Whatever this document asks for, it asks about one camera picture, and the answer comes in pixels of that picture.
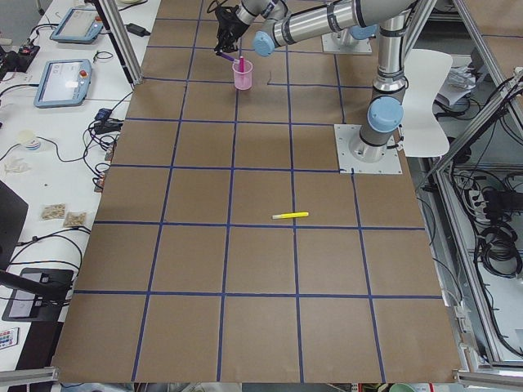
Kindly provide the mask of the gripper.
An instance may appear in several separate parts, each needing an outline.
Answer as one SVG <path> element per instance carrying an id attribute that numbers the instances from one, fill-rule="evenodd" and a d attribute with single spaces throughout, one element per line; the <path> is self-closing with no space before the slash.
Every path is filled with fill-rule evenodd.
<path id="1" fill-rule="evenodd" d="M 248 29 L 248 25 L 238 17 L 238 10 L 238 5 L 219 5 L 214 10 L 218 21 L 217 45 L 214 51 L 238 51 L 237 42 Z"/>

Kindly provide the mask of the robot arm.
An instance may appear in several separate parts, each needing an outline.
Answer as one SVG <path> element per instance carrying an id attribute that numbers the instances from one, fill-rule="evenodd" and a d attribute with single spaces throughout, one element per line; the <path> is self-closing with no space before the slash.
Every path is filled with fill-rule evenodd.
<path id="1" fill-rule="evenodd" d="M 376 33 L 377 28 L 378 26 L 376 24 L 372 24 L 367 27 L 352 26 L 348 29 L 344 29 L 338 35 L 338 41 L 343 46 L 355 45 L 360 41 L 364 41 L 372 37 Z"/>
<path id="2" fill-rule="evenodd" d="M 237 42 L 257 17 L 264 22 L 253 38 L 253 50 L 269 56 L 275 49 L 322 38 L 324 51 L 358 47 L 378 36 L 378 68 L 366 121 L 352 145 L 361 157 L 385 149 L 400 126 L 408 81 L 405 77 L 405 35 L 413 1 L 333 1 L 293 13 L 284 1 L 241 1 L 234 6 L 213 1 L 207 12 L 218 21 L 214 51 L 223 56 L 237 51 Z"/>

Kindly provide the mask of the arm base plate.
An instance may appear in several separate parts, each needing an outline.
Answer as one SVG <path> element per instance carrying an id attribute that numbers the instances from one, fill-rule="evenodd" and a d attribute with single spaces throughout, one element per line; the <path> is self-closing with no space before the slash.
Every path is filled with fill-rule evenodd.
<path id="1" fill-rule="evenodd" d="M 393 136 L 380 147 L 360 139 L 358 124 L 335 124 L 338 169 L 341 174 L 401 175 L 399 152 Z"/>
<path id="2" fill-rule="evenodd" d="M 323 52 L 347 55 L 371 55 L 372 48 L 368 38 L 358 40 L 349 33 L 327 33 L 321 38 Z"/>

